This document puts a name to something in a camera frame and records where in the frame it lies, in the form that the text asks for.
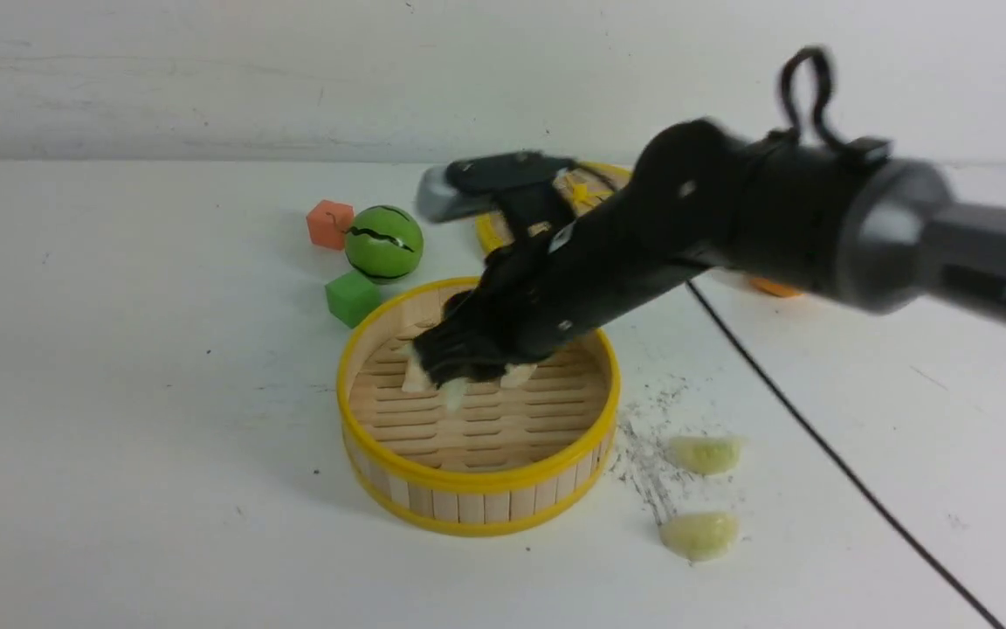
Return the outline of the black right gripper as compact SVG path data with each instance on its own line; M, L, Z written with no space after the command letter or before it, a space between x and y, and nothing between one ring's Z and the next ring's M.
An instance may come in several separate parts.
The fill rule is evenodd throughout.
M498 248L414 341L420 368L434 386L491 381L686 283L704 271L695 200L694 188L620 190L556 232Z

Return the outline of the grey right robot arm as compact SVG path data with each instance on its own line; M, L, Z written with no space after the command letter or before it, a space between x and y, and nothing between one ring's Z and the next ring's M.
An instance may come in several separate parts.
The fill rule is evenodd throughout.
M676 124L595 208L512 234L414 340L434 385L542 362L716 267L870 314L933 297L1006 325L1006 207L955 199L937 168L874 140Z

